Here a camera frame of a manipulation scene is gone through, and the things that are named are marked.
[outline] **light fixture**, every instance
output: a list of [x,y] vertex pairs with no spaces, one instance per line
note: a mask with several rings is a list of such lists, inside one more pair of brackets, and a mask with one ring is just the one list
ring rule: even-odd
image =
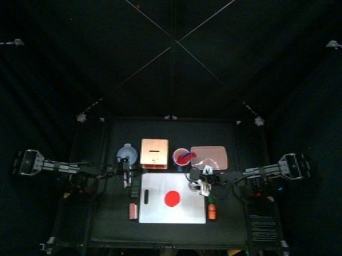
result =
[[14,39],[14,41],[11,42],[0,42],[0,45],[15,45],[15,46],[23,46],[23,42],[21,39]]
[[342,48],[342,45],[337,44],[337,42],[336,42],[335,40],[331,40],[331,41],[327,43],[325,47],[332,47],[332,48],[337,49],[337,47]]

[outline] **table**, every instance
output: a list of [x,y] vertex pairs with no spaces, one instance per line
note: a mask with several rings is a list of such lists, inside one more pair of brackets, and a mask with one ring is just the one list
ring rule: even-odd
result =
[[[142,138],[168,140],[169,152],[192,146],[224,146],[228,154],[228,169],[221,179],[232,183],[240,172],[253,166],[267,164],[261,128],[252,122],[228,120],[161,120],[110,118],[90,120],[78,125],[70,161],[86,160],[96,163],[113,163],[117,150],[130,143],[140,152]],[[168,169],[176,172],[168,156]],[[128,204],[138,199],[129,197],[120,177],[114,176],[100,184],[101,196],[88,214],[88,227],[80,241],[89,246],[197,249],[231,249],[245,247],[245,222],[243,206],[227,189],[225,196],[216,200],[217,219],[205,224],[140,224],[128,219]]]

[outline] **black enclosure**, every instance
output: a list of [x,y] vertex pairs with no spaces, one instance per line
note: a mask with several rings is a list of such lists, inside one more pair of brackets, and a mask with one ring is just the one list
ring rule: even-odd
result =
[[182,226],[176,237],[174,226],[154,239],[150,227],[140,240],[118,221],[113,179],[102,201],[62,201],[58,175],[10,175],[18,150],[105,163],[148,135],[169,138],[169,151],[224,145],[231,181],[285,153],[308,155],[309,179],[277,200],[280,233],[291,255],[340,255],[340,10],[333,0],[2,1],[0,255],[44,255],[53,233],[70,247],[244,249],[237,201],[221,203],[235,221],[209,223],[216,232],[190,237]]

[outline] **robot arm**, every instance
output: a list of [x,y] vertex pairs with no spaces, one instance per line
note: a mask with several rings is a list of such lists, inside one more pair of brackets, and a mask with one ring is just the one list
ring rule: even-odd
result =
[[76,174],[80,172],[80,163],[64,163],[50,161],[44,158],[37,150],[26,149],[19,151],[13,163],[13,174],[21,176],[34,176],[42,170],[52,172],[61,172],[66,174]]
[[309,177],[309,165],[303,154],[289,153],[281,156],[277,164],[245,169],[243,176],[247,179],[268,176],[299,180]]

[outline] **small bottle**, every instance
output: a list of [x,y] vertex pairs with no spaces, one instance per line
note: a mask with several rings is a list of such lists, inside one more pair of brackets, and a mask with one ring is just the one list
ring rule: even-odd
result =
[[216,206],[215,206],[215,204],[208,204],[208,219],[209,220],[216,219]]

